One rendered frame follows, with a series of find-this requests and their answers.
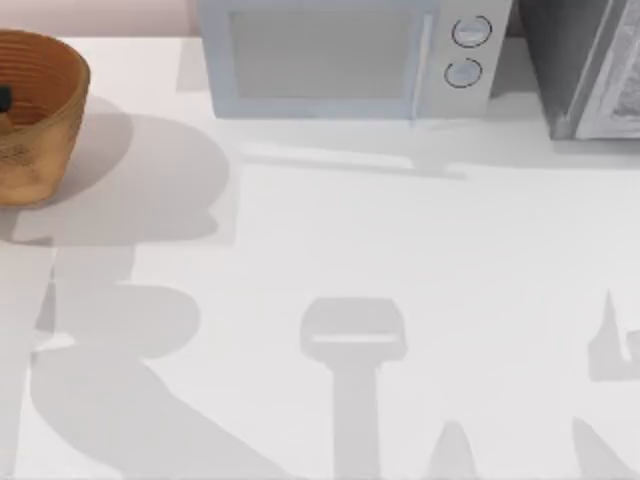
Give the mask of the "pale microwave oven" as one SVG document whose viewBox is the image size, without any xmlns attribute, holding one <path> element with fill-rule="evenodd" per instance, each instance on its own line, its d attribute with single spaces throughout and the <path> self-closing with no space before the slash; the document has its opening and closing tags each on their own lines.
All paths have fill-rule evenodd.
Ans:
<svg viewBox="0 0 640 480">
<path fill-rule="evenodd" d="M 468 118 L 479 116 L 489 101 L 496 68 L 504 42 L 513 0 L 435 0 L 437 17 L 431 28 L 427 69 L 416 120 Z M 485 16 L 493 26 L 489 40 L 477 48 L 462 48 L 452 39 L 454 24 L 476 15 Z M 472 87 L 455 89 L 444 80 L 451 62 L 472 58 L 483 67 L 480 81 Z"/>
</svg>

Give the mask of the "microwave oven door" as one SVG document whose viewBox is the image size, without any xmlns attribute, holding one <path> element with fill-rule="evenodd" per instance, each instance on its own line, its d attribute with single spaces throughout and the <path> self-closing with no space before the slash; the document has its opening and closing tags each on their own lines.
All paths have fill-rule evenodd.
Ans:
<svg viewBox="0 0 640 480">
<path fill-rule="evenodd" d="M 197 0 L 213 109 L 226 119 L 411 119 L 435 0 Z"/>
</svg>

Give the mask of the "microwave oven knob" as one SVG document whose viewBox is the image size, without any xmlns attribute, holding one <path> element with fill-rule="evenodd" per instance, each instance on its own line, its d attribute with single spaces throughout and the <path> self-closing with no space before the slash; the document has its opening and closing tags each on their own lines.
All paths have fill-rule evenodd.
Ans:
<svg viewBox="0 0 640 480">
<path fill-rule="evenodd" d="M 465 89 L 477 84 L 483 75 L 482 65 L 472 58 L 451 62 L 444 71 L 444 80 L 455 89 Z"/>
<path fill-rule="evenodd" d="M 452 28 L 453 41 L 462 48 L 477 48 L 491 37 L 493 26 L 482 15 L 462 18 Z"/>
</svg>

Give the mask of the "brown woven basket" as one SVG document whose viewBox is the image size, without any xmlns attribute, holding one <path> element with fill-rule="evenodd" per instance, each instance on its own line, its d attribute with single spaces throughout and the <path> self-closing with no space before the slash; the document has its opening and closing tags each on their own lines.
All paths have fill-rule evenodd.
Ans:
<svg viewBox="0 0 640 480">
<path fill-rule="evenodd" d="M 86 59 L 40 33 L 0 29 L 0 206 L 42 202 L 57 190 L 81 129 L 91 82 Z"/>
</svg>

